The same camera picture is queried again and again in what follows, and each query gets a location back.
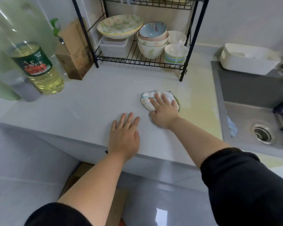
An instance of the sink drain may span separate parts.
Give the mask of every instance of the sink drain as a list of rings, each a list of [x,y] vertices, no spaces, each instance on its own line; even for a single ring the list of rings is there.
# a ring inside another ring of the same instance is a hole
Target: sink drain
[[[273,132],[266,126],[261,124],[255,124],[252,126],[253,136],[264,144],[273,144],[275,142],[275,135]]]

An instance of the white plastic container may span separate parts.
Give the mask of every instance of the white plastic container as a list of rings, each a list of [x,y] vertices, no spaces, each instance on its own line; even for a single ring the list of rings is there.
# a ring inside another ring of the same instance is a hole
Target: white plastic container
[[[281,61],[277,52],[267,48],[227,43],[220,62],[227,70],[266,75]]]
[[[124,42],[115,40],[114,44],[112,40],[113,39],[106,40],[104,36],[101,38],[99,45],[101,47],[103,56],[126,58],[130,52],[133,40],[130,38],[126,38]]]

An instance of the stainless steel sink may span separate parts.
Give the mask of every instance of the stainless steel sink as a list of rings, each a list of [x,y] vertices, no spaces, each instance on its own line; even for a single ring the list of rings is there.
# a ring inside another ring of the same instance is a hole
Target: stainless steel sink
[[[283,79],[272,71],[259,76],[222,68],[212,61],[224,141],[243,150],[283,157],[283,132],[272,109],[283,101]],[[236,124],[230,136],[227,117]]]

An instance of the cardboard box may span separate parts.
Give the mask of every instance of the cardboard box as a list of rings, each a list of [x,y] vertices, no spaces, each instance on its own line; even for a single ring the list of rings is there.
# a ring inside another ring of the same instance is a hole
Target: cardboard box
[[[93,64],[91,52],[78,19],[58,34],[64,44],[58,43],[55,55],[70,79],[82,80]]]
[[[62,192],[62,195],[66,193],[87,171],[89,171],[94,165],[89,163],[82,163],[73,175],[68,179],[68,182]],[[125,225],[121,219],[124,211],[128,191],[125,189],[117,188],[113,197],[113,201],[109,210],[105,226],[119,226]]]

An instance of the bottle label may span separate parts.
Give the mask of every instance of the bottle label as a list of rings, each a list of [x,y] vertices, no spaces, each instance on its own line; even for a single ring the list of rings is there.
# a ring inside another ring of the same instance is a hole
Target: bottle label
[[[45,55],[41,47],[28,56],[12,57],[16,64],[27,76],[37,77],[46,74],[51,70],[53,64]]]

